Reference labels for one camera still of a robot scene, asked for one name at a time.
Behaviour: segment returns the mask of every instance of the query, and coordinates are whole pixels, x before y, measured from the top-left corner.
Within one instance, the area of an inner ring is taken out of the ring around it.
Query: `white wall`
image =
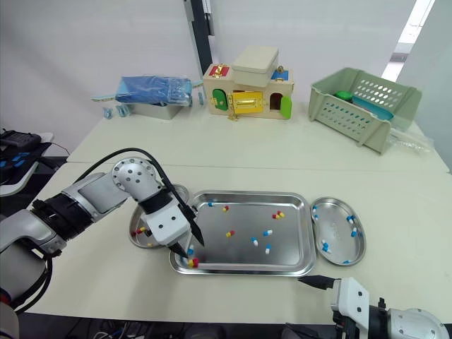
[[[182,0],[0,1],[4,128],[53,132],[73,150],[102,118],[91,95],[153,73],[201,76]]]
[[[211,0],[221,62],[232,63],[249,44],[280,49],[294,70],[294,99],[343,67],[383,73],[414,0]]]
[[[452,168],[452,35],[451,0],[436,0],[400,72],[398,83],[422,91],[416,122],[434,139],[435,148]]]

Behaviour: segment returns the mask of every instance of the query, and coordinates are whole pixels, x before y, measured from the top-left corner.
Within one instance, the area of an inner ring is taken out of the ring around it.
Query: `metal tray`
[[[186,203],[190,198],[189,190],[185,186],[175,184],[174,188],[176,192],[180,195],[182,200]],[[141,220],[141,215],[143,214],[143,209],[138,205],[132,214],[132,218],[129,223],[129,240],[137,247],[141,249],[159,249],[162,247],[158,242],[155,241],[153,235],[149,237],[144,234],[136,234],[136,231],[142,227],[146,227],[145,223]]]
[[[350,266],[361,261],[366,252],[366,239],[361,222],[354,210],[336,198],[320,198],[313,202],[311,216],[319,253],[331,263]],[[353,228],[357,234],[352,237]],[[328,244],[324,251],[322,241]]]
[[[202,191],[192,204],[198,209],[197,223],[205,247],[192,236],[182,246],[194,246],[198,268],[171,253],[172,267],[186,274],[306,275],[315,264],[316,251],[309,204],[294,193],[255,191]],[[285,217],[274,219],[281,211]],[[235,234],[226,234],[234,230]],[[263,232],[272,230],[270,236]],[[258,246],[251,238],[255,237]],[[267,245],[271,245],[266,254]]]

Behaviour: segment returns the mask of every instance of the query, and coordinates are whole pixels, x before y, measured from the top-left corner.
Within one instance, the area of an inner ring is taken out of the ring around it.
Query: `white table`
[[[53,133],[37,133],[41,137],[41,143],[49,143],[53,140],[54,134]],[[33,165],[30,167],[30,169],[25,173],[25,175],[22,177],[22,179],[19,182],[16,182],[14,185],[0,185],[0,196],[12,196],[13,194],[16,194],[25,187],[25,185],[28,183],[28,180],[30,180],[33,173],[35,173],[36,167],[39,165],[38,161],[35,161]]]
[[[294,103],[291,120],[242,118],[237,122],[184,108],[165,121],[132,114],[103,119],[72,152],[69,162],[96,162],[125,147],[143,148],[162,165],[390,172],[448,172],[437,152],[392,147],[384,155],[357,147]],[[411,131],[422,133],[416,124]],[[121,156],[110,160],[113,163]]]
[[[65,164],[40,192],[46,199],[90,164]],[[103,165],[107,171],[111,165]],[[452,322],[452,176],[419,172],[344,172],[164,166],[193,194],[204,189],[293,191],[308,202],[334,196],[362,221],[367,252],[356,266],[318,256],[311,274],[353,276],[388,307],[419,307]],[[32,312],[146,321],[332,323],[328,293],[294,278],[182,275],[167,249],[143,250],[128,239],[133,201],[90,226],[54,260],[54,277]]]

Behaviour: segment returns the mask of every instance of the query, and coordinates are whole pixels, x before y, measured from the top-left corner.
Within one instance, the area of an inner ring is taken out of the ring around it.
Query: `plastic basket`
[[[405,131],[415,118],[421,92],[414,87],[388,81],[359,69],[343,69],[314,83],[309,101],[309,119],[349,136],[359,146],[377,152],[387,149],[391,127]],[[334,97],[346,90],[362,100],[388,110],[394,117],[381,120],[375,114]]]

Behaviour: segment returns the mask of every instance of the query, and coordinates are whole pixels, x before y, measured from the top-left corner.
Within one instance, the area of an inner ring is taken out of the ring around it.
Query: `small metal dish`
[[[176,192],[181,196],[182,200],[186,203],[189,198],[189,190],[182,185],[174,185]],[[129,224],[129,239],[137,247],[142,249],[158,249],[162,247],[159,243],[155,241],[153,235],[149,237],[145,233],[136,234],[136,231],[142,227],[146,227],[145,223],[141,220],[140,216],[143,214],[143,209],[138,205],[132,214],[132,218]]]
[[[366,239],[361,222],[349,205],[336,198],[320,198],[312,204],[311,217],[316,248],[324,258],[338,266],[361,261]]]

